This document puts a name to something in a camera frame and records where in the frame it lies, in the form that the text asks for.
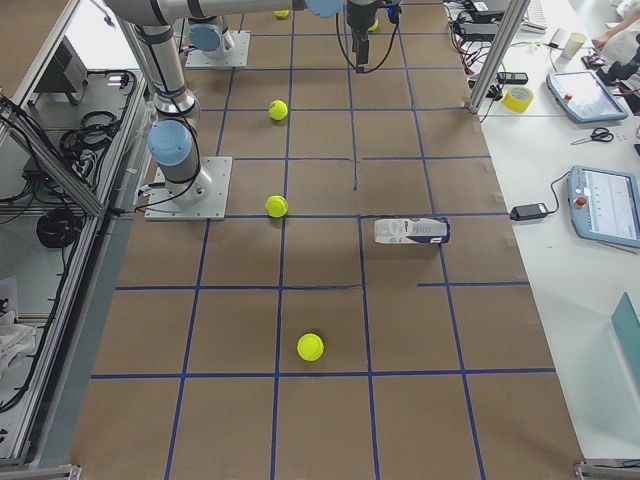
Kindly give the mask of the tennis ball near arm base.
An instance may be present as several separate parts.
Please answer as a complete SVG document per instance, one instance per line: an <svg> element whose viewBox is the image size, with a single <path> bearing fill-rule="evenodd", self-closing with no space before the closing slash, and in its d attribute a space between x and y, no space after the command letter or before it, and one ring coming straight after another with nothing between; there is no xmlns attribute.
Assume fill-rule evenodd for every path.
<svg viewBox="0 0 640 480"><path fill-rule="evenodd" d="M271 195L265 201L265 211L271 218L282 218L288 213L288 202L281 195Z"/></svg>

